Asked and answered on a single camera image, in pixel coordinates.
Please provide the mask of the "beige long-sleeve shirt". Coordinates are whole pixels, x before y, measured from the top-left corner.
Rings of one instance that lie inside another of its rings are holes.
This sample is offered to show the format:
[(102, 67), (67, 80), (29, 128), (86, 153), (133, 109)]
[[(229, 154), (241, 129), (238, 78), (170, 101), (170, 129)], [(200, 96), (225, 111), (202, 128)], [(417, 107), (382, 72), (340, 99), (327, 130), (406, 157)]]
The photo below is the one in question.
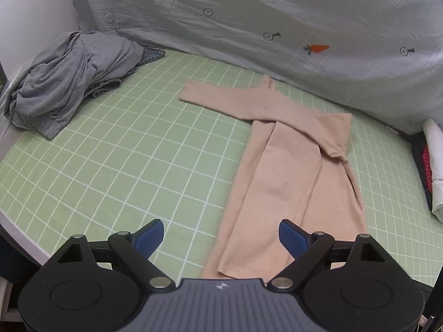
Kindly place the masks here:
[(341, 241), (366, 231), (364, 203), (346, 157), (350, 114), (304, 107), (268, 76), (251, 89), (191, 80), (179, 98), (251, 123), (203, 278), (271, 280), (292, 260), (279, 240), (285, 219)]

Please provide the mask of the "green grid mat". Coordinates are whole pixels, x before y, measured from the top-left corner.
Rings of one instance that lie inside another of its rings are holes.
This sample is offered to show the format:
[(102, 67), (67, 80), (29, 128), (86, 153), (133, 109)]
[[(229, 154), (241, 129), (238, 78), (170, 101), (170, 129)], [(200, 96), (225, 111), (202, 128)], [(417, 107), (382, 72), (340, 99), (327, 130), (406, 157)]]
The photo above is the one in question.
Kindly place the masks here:
[[(250, 126), (181, 102), (189, 79), (250, 88), (260, 76), (171, 51), (84, 103), (55, 139), (20, 133), (1, 159), (1, 221), (35, 259), (74, 234), (103, 241), (159, 218), (165, 238), (153, 262), (175, 280), (200, 276)], [(410, 145), (355, 113), (348, 160), (369, 233), (411, 277), (433, 285), (442, 224), (429, 212)]]

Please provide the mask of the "red knit garment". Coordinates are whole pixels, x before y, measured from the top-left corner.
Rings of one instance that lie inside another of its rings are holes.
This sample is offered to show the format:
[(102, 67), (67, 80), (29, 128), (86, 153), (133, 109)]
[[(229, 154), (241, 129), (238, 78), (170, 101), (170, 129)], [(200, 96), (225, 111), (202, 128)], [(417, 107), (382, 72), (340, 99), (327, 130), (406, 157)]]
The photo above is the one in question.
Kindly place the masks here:
[(430, 166), (429, 160), (429, 148), (428, 145), (424, 146), (424, 149), (421, 154), (421, 160), (424, 166), (424, 176), (426, 182), (426, 190), (432, 193), (432, 169)]

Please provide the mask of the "grey garment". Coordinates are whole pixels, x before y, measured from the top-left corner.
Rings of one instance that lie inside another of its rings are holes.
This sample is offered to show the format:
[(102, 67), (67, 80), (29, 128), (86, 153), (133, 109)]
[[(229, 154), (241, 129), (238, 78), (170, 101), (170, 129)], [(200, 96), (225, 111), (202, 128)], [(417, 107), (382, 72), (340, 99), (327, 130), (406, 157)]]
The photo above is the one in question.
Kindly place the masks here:
[(7, 88), (4, 116), (51, 140), (72, 119), (90, 86), (122, 78), (142, 57), (142, 46), (127, 38), (65, 32)]

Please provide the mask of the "white folded cloth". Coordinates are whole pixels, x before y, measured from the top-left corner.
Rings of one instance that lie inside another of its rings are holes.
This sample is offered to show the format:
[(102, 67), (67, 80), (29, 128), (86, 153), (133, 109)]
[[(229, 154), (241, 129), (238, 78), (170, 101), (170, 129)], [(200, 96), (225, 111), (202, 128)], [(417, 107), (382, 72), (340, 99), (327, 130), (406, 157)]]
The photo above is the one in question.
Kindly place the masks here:
[(442, 223), (442, 172), (443, 172), (443, 135), (437, 123), (428, 118), (424, 122), (424, 135), (429, 151), (429, 164), (432, 176), (432, 210)]

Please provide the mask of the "denim garment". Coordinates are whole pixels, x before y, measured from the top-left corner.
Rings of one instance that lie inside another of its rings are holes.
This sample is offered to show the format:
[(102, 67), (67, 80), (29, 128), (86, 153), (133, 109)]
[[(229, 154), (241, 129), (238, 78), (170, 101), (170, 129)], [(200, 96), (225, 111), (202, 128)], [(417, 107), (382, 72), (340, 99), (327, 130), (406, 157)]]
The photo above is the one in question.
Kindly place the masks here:
[(93, 85), (90, 85), (88, 89), (86, 89), (84, 97), (97, 98), (105, 92), (109, 92), (114, 89), (118, 89), (123, 80), (136, 72), (137, 68), (132, 68), (128, 71), (124, 76), (117, 77), (113, 79), (109, 79), (106, 81), (97, 82)]

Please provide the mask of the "grey carrot-print sheet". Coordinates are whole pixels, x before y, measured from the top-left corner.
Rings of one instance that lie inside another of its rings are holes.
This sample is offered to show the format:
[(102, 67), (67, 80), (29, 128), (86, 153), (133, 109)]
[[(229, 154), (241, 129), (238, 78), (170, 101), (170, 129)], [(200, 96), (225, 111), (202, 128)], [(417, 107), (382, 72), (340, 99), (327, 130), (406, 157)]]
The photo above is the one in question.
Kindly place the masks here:
[(442, 0), (73, 0), (82, 30), (267, 74), (408, 134), (442, 121)]

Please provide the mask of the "blue checkered cloth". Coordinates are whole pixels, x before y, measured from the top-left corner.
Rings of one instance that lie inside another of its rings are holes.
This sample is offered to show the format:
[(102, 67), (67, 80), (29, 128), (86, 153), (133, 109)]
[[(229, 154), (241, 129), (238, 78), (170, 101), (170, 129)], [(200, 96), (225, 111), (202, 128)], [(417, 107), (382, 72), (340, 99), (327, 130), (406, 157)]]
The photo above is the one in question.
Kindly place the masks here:
[(156, 47), (145, 46), (143, 48), (142, 58), (137, 63), (137, 67), (145, 65), (145, 64), (148, 64), (148, 63), (153, 62), (153, 61), (157, 61), (160, 58), (163, 58), (165, 54), (166, 54), (166, 51), (163, 50), (163, 49), (159, 49), (159, 48), (156, 48)]

